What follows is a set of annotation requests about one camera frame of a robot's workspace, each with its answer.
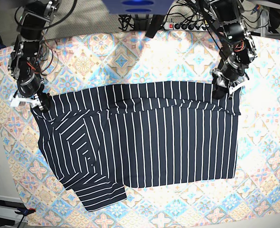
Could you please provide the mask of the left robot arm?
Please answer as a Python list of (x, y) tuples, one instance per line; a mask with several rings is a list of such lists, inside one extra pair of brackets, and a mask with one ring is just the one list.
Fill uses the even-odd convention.
[(243, 6), (239, 0), (200, 0), (198, 5), (208, 30), (212, 30), (223, 45), (219, 49), (221, 61), (212, 70), (213, 98), (226, 95), (231, 98), (242, 87), (240, 79), (249, 80), (245, 70), (257, 57), (251, 33), (243, 25)]

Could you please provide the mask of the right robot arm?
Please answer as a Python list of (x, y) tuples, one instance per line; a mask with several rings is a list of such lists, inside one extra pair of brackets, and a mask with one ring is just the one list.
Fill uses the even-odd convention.
[(31, 0), (23, 6), (18, 20), (18, 36), (10, 54), (8, 70), (16, 80), (18, 92), (32, 108), (50, 109), (50, 96), (43, 92), (44, 79), (40, 58), (43, 57), (45, 27), (50, 26), (61, 5), (60, 0)]

